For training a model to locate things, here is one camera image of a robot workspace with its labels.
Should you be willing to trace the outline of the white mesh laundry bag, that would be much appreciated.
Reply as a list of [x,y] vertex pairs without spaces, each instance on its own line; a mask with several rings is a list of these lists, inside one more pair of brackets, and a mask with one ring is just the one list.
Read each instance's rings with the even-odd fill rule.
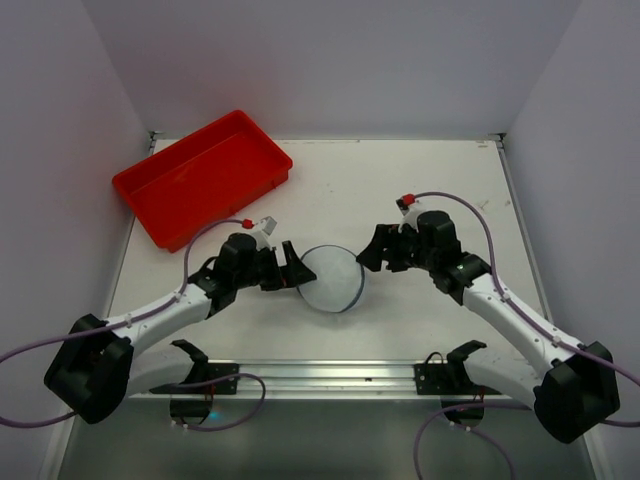
[[362,300],[365,271],[352,251],[338,245],[319,245],[306,251],[301,260],[316,275],[315,280],[297,288],[311,308],[339,314],[353,309]]

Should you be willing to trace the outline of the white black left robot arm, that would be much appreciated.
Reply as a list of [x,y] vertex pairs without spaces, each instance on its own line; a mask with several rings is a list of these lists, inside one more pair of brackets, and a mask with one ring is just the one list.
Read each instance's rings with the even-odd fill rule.
[[87,314],[65,337],[44,376],[45,386],[86,423],[110,416],[129,395],[156,387],[204,391],[207,356],[185,340],[156,355],[149,349],[179,330],[230,306],[239,290],[277,291],[316,280],[284,242],[285,263],[262,233],[235,233],[175,291],[145,308],[101,320]]

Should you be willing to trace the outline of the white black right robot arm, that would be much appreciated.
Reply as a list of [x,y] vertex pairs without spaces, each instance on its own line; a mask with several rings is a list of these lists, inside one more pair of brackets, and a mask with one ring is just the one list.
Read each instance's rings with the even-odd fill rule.
[[505,360],[486,343],[471,340],[450,351],[437,370],[414,371],[446,388],[486,387],[531,408],[556,440],[570,443],[620,408],[610,351],[589,345],[538,316],[506,288],[493,268],[462,249],[456,228],[443,211],[407,213],[399,224],[379,224],[358,255],[372,272],[425,270],[436,288],[475,313],[524,358]]

